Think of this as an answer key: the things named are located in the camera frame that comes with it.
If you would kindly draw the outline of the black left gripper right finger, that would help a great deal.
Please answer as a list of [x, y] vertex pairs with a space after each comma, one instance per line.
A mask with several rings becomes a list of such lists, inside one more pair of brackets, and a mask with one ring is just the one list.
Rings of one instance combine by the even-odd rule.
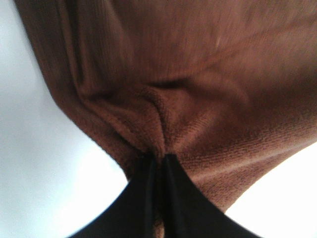
[[166, 238], [257, 238], [227, 217], [188, 177], [177, 156], [162, 161], [163, 222]]

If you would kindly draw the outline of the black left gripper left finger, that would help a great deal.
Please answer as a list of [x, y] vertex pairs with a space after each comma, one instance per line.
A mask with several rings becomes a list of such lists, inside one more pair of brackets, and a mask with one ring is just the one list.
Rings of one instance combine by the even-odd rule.
[[72, 238], [154, 238], [156, 161], [143, 155], [128, 185], [97, 218]]

